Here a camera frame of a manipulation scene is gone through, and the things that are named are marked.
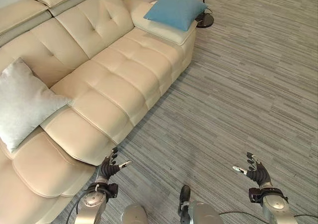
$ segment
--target gray pillow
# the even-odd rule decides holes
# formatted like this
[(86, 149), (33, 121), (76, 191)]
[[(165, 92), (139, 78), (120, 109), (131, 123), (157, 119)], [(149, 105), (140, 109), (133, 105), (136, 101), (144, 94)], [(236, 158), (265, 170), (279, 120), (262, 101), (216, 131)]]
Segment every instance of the gray pillow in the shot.
[(0, 138), (13, 152), (46, 118), (71, 100), (56, 95), (19, 58), (0, 74)]

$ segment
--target floor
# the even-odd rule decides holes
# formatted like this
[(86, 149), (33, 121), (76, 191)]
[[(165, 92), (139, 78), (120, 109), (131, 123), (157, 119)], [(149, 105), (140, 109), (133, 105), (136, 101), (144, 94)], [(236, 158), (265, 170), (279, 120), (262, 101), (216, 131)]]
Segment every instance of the floor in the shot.
[[(247, 151), (263, 161), (295, 215), (318, 214), (318, 1), (206, 3), (215, 23), (197, 30), (189, 68), (120, 145), (118, 161), (133, 164), (111, 179), (120, 190), (103, 224), (119, 224), (133, 202), (150, 224), (178, 224), (183, 184), (217, 212), (262, 217), (248, 199), (256, 184), (232, 170), (247, 167)], [(65, 223), (70, 207), (53, 224)], [(222, 219), (261, 223), (243, 214)]]

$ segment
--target sofa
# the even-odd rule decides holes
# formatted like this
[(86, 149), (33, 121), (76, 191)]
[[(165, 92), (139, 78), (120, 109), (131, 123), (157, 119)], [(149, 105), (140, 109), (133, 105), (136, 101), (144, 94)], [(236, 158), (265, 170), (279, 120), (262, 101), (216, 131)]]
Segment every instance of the sofa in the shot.
[(190, 64), (196, 21), (180, 31), (143, 19), (151, 7), (22, 0), (0, 9), (0, 73), (22, 58), (72, 100), (14, 152), (0, 139), (1, 224), (52, 222)]

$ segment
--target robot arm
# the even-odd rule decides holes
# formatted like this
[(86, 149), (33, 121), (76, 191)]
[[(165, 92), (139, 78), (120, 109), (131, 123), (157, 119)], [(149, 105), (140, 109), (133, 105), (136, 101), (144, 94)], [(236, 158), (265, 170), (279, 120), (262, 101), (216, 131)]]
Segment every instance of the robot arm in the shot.
[(100, 165), (95, 182), (90, 184), (85, 192), (84, 205), (76, 217), (75, 224), (100, 223), (101, 215), (105, 211), (109, 198), (117, 197), (118, 185), (108, 184), (108, 180), (131, 163), (131, 161), (127, 161), (122, 165), (115, 165), (114, 158), (117, 157), (117, 151), (118, 149), (114, 148), (110, 157), (106, 157)]
[(257, 182), (259, 188), (249, 189), (249, 199), (252, 203), (260, 203), (264, 216), (271, 224), (297, 224), (290, 212), (288, 198), (281, 190), (274, 188), (269, 173), (258, 158), (247, 153), (249, 170), (233, 166), (233, 169)]

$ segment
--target floor lamp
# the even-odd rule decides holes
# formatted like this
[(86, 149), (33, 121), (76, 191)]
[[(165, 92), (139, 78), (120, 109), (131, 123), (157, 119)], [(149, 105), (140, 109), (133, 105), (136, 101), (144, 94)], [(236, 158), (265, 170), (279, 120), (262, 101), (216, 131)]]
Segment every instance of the floor lamp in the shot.
[(199, 14), (195, 20), (198, 22), (198, 25), (197, 25), (198, 28), (210, 27), (214, 22), (213, 16), (210, 13), (205, 13), (205, 12), (202, 12), (201, 14)]

